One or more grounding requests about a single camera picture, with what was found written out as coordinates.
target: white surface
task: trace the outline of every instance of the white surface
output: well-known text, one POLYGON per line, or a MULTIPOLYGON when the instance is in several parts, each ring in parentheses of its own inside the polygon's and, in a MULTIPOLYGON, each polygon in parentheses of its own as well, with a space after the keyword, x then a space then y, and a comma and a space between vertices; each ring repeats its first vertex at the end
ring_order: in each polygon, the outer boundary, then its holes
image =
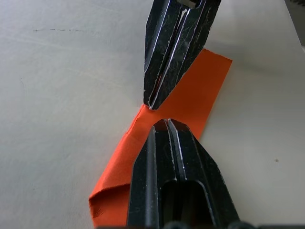
MULTIPOLYGON (((142 103, 151 3, 0 1, 0 228, 92 227, 142 103)), ((223 0, 206 47, 233 59, 202 143, 241 219, 305 223, 305 55, 284 0, 223 0)))

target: orange cloth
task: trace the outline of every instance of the orange cloth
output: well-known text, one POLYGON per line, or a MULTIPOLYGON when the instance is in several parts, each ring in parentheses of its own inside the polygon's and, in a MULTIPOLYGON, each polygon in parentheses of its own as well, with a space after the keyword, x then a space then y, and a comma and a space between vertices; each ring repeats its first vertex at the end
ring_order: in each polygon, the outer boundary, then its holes
POLYGON ((132 167, 153 124, 173 118, 200 138, 231 60, 203 50, 157 111, 142 105, 89 197, 94 226, 124 226, 132 167))

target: orange fabric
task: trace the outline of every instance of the orange fabric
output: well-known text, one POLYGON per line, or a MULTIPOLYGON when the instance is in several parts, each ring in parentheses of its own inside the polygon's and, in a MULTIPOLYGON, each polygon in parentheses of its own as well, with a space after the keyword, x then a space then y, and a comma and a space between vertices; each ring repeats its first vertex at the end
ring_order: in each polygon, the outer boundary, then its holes
POLYGON ((157 111, 142 105, 89 197, 94 226, 124 226, 132 167, 151 126, 163 118, 187 124, 200 138, 231 60, 203 50, 157 111))

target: black plastic part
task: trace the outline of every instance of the black plastic part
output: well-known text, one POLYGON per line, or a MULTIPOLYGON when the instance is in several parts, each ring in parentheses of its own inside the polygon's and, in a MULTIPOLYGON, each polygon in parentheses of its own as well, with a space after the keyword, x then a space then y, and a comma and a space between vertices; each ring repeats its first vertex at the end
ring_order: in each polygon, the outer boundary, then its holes
POLYGON ((203 49, 221 0, 154 0, 146 24, 144 103, 157 109, 203 49))
POLYGON ((189 128, 160 120, 132 172, 127 226, 162 228, 169 221, 226 228, 239 221, 217 164, 189 128))

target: white table surface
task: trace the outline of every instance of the white table surface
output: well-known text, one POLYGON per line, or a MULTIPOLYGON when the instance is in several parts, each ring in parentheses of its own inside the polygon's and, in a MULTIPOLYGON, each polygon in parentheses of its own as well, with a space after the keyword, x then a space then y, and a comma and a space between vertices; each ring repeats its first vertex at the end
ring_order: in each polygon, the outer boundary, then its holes
MULTIPOLYGON (((88 195, 142 103, 151 3, 0 1, 0 228, 92 228, 88 195)), ((240 218, 305 223, 305 55, 284 0, 223 0, 206 48, 233 59, 201 142, 240 218)))

